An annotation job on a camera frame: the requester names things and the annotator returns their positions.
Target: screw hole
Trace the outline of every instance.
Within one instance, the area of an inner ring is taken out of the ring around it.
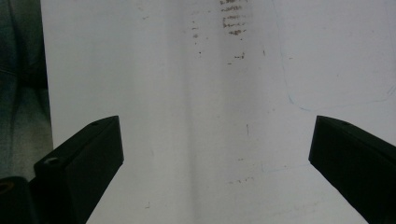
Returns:
[[[61,162],[61,160],[59,160],[56,157],[48,158],[44,161],[44,163],[47,165],[56,165],[56,164],[59,164],[60,162]]]
[[[0,194],[4,194],[14,188],[14,183],[7,181],[0,183]]]

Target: black object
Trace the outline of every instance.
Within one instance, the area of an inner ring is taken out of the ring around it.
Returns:
[[[318,116],[309,160],[369,223],[396,223],[396,147]]]
[[[86,223],[122,163],[119,117],[97,120],[37,162],[30,183],[0,180],[0,223]]]

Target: white surface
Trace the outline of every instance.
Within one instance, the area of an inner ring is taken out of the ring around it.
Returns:
[[[396,145],[394,1],[42,9],[55,146],[120,115],[125,163],[89,223],[365,223],[307,158],[316,115]]]

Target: gray fabric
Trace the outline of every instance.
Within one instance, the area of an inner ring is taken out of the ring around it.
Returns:
[[[52,150],[40,2],[0,0],[0,178]]]

